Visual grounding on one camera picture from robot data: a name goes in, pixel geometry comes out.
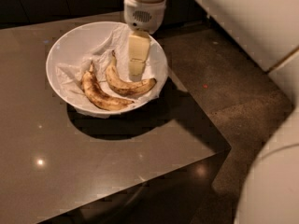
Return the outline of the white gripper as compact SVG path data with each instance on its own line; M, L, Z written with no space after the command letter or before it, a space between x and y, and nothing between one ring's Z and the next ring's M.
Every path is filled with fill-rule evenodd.
M129 77L133 81L142 77L150 52L149 34L154 34L161 26L165 8L165 0L153 3L124 0L124 20L134 31L128 40L128 69Z

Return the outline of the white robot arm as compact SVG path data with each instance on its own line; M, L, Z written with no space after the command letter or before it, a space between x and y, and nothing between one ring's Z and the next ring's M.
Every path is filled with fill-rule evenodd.
M206 195L180 190L133 215L132 224L298 224L298 0L168 0L174 16L199 4L211 21L166 39L176 75L233 149L183 173Z

